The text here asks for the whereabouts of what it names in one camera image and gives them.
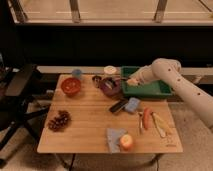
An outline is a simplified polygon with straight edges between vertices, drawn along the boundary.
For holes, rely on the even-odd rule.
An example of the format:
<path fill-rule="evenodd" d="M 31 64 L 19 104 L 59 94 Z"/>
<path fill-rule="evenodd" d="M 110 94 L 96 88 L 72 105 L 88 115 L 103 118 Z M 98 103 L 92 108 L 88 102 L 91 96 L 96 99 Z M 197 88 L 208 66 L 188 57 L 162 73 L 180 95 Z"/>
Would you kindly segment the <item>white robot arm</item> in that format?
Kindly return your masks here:
<path fill-rule="evenodd" d="M 200 120 L 213 131 L 213 97 L 180 74 L 178 60 L 158 58 L 150 65 L 140 67 L 128 77 L 130 85 L 145 85 L 162 80 L 192 108 Z"/>

